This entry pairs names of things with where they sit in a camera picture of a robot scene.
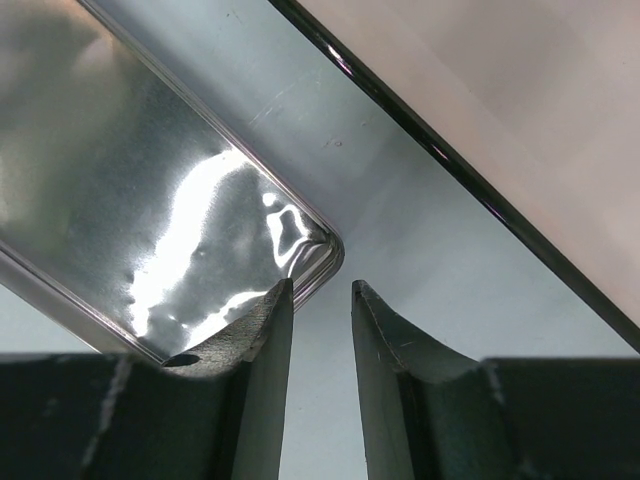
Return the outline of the silver tin lid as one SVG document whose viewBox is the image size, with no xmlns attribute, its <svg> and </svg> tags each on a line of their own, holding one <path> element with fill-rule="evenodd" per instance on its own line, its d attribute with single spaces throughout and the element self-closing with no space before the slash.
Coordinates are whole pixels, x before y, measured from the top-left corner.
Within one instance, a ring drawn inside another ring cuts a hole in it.
<svg viewBox="0 0 640 480">
<path fill-rule="evenodd" d="M 1 281 L 96 350 L 163 363 L 337 233 L 93 1 L 1 5 Z"/>
</svg>

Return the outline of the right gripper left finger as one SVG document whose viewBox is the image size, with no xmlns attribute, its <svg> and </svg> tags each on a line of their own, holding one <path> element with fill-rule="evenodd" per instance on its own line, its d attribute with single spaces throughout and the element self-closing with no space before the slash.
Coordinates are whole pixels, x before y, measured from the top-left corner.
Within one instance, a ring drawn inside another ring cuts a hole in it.
<svg viewBox="0 0 640 480">
<path fill-rule="evenodd" d="M 274 479 L 293 285 L 162 365 L 129 354 L 1 359 L 5 479 Z"/>
</svg>

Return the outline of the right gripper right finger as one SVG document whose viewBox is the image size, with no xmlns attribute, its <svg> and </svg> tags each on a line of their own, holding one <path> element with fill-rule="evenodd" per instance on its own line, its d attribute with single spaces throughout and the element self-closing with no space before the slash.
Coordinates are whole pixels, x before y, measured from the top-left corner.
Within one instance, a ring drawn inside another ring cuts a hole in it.
<svg viewBox="0 0 640 480">
<path fill-rule="evenodd" d="M 634 358 L 472 360 L 352 285 L 372 479 L 635 479 Z"/>
</svg>

